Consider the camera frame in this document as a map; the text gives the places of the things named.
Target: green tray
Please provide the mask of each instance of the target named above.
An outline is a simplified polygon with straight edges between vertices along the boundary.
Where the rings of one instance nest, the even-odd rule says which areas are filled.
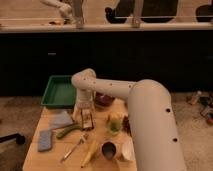
[[[50,109],[68,109],[75,105],[76,88],[70,75],[53,75],[49,78],[41,105]]]

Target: white bowl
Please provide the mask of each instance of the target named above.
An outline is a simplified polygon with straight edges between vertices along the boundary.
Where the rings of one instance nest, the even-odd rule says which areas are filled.
[[[134,152],[132,139],[128,139],[123,143],[121,147],[121,153],[125,160],[127,161],[135,160],[135,152]]]

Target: cucumber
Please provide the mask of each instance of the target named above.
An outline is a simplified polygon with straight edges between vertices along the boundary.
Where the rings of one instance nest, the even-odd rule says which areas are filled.
[[[59,133],[56,134],[57,139],[62,139],[65,137],[69,132],[73,130],[82,130],[81,126],[79,124],[73,124],[65,128],[64,130],[60,131]]]

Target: yellow banana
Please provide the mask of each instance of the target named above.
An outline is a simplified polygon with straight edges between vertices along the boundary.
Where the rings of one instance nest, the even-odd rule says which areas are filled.
[[[90,162],[90,160],[92,159],[92,157],[94,156],[94,154],[96,153],[96,151],[99,148],[99,142],[97,140],[93,140],[91,145],[89,146],[88,152],[86,154],[86,156],[84,157],[84,160],[81,164],[81,167],[85,167],[86,164],[88,164]]]

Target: dark cabinet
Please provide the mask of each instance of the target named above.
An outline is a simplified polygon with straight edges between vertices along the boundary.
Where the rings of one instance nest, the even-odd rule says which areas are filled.
[[[84,68],[98,77],[149,78],[171,91],[211,90],[213,32],[0,35],[0,95],[42,95],[51,75]]]

